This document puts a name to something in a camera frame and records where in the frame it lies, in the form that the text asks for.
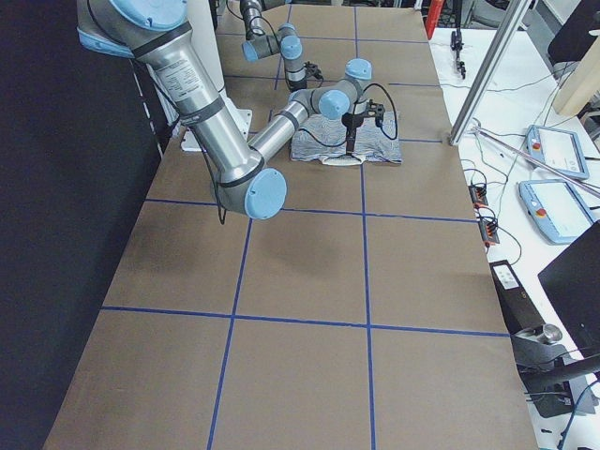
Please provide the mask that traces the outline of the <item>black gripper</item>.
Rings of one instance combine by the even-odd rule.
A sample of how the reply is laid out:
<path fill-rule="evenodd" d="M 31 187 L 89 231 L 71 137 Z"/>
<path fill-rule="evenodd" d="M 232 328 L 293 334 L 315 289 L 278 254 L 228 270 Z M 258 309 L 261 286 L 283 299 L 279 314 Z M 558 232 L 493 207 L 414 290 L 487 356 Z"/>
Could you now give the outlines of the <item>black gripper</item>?
<path fill-rule="evenodd" d="M 376 128 L 383 129 L 385 108 L 381 103 L 373 100 L 356 103 L 350 112 L 342 115 L 341 122 L 346 128 L 346 156 L 354 154 L 356 132 L 364 125 L 366 119 L 373 119 Z"/>
<path fill-rule="evenodd" d="M 286 66 L 286 85 L 290 92 L 307 89 L 309 79 L 316 80 L 319 87 L 323 85 L 323 73 L 317 64 L 307 61 L 297 67 L 291 64 Z"/>

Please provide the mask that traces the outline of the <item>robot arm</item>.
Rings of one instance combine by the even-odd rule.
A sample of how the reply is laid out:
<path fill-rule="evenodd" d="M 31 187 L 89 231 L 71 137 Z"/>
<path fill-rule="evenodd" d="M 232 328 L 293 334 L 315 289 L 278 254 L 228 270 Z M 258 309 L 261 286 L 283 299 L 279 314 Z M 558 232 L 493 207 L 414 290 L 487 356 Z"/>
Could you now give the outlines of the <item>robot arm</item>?
<path fill-rule="evenodd" d="M 332 86 L 295 87 L 289 103 L 251 139 L 221 92 L 223 75 L 206 1 L 80 1 L 78 34 L 88 50 L 150 66 L 210 160 L 217 205 L 254 219 L 285 202 L 283 174 L 267 163 L 313 114 L 337 120 L 365 101 L 372 65 L 350 60 Z"/>
<path fill-rule="evenodd" d="M 307 89 L 310 78 L 321 87 L 323 74 L 317 64 L 304 60 L 303 45 L 295 26 L 285 22 L 275 31 L 263 16 L 265 11 L 286 4 L 290 4 L 290 1 L 240 1 L 239 12 L 246 36 L 242 44 L 243 54 L 249 62 L 279 54 L 284 66 L 284 80 L 290 92 Z"/>

